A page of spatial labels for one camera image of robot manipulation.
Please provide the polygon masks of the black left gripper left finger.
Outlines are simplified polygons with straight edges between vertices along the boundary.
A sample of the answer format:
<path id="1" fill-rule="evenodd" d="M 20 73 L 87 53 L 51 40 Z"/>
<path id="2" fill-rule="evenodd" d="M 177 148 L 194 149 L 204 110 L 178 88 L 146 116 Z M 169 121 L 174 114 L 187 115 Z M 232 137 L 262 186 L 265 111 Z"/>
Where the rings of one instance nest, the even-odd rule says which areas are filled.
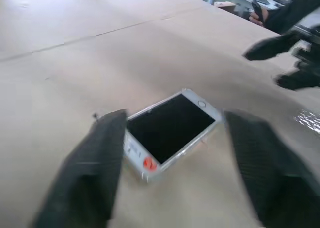
<path id="1" fill-rule="evenodd" d="M 64 160 L 32 228 L 108 228 L 124 158 L 125 109 L 97 118 Z"/>

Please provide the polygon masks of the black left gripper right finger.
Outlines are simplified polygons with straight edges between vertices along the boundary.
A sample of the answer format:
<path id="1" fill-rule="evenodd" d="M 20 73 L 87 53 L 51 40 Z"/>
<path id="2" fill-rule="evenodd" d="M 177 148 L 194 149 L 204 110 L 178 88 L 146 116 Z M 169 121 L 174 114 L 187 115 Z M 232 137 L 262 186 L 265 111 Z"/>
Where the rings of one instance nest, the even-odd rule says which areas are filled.
<path id="1" fill-rule="evenodd" d="M 264 119 L 224 111 L 235 161 L 263 228 L 320 228 L 320 181 Z"/>

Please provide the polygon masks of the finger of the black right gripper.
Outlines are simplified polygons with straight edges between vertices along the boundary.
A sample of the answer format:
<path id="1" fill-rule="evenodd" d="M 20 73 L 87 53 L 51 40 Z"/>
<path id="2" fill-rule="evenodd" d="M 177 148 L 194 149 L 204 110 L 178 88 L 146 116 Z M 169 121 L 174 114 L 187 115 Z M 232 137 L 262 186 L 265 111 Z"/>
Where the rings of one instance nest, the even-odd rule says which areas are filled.
<path id="1" fill-rule="evenodd" d="M 320 88 L 320 75 L 307 70 L 297 70 L 275 77 L 275 83 L 285 89 L 300 90 L 305 88 Z"/>
<path id="2" fill-rule="evenodd" d="M 286 34 L 264 39 L 243 53 L 250 61 L 267 60 L 278 54 L 288 52 L 298 42 L 297 34 Z"/>

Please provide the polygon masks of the black smartphone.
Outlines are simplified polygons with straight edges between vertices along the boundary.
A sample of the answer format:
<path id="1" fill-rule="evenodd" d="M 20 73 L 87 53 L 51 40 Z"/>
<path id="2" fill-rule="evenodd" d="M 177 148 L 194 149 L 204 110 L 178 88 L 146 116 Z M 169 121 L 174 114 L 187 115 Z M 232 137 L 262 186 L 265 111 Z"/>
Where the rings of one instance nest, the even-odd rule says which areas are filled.
<path id="1" fill-rule="evenodd" d="M 257 1 L 253 1 L 252 7 L 254 9 L 254 12 L 256 12 L 258 14 L 259 18 L 263 21 L 264 20 L 263 12 L 262 12 L 263 8 L 261 7 L 261 5 Z"/>

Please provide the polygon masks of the person's bare hand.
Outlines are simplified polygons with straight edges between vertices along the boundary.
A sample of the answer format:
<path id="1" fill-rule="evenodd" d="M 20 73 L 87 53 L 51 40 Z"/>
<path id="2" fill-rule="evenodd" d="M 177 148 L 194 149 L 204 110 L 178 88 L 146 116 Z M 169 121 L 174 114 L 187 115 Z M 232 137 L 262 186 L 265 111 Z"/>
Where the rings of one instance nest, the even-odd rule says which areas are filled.
<path id="1" fill-rule="evenodd" d="M 265 21 L 268 19 L 269 11 L 267 9 L 262 9 L 263 13 L 263 21 L 259 18 L 258 14 L 256 12 L 251 12 L 249 20 L 259 26 L 264 26 Z"/>

